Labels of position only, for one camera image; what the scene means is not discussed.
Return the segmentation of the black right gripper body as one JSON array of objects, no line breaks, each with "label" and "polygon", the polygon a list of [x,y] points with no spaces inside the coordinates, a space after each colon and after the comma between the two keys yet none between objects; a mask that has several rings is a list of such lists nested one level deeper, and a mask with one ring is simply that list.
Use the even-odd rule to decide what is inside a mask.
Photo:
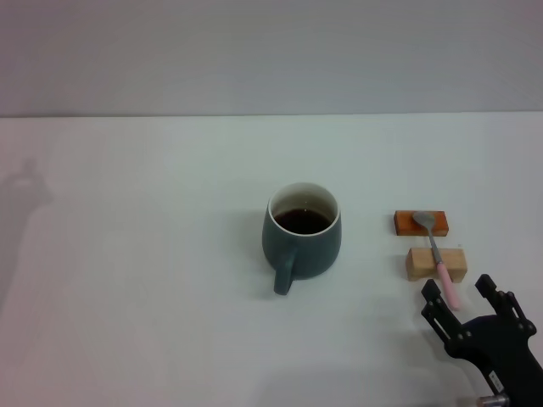
[{"label": "black right gripper body", "polygon": [[529,349],[529,339],[514,326],[499,322],[496,315],[462,324],[464,339],[445,345],[455,359],[475,365],[492,394],[481,406],[541,406],[542,367]]}]

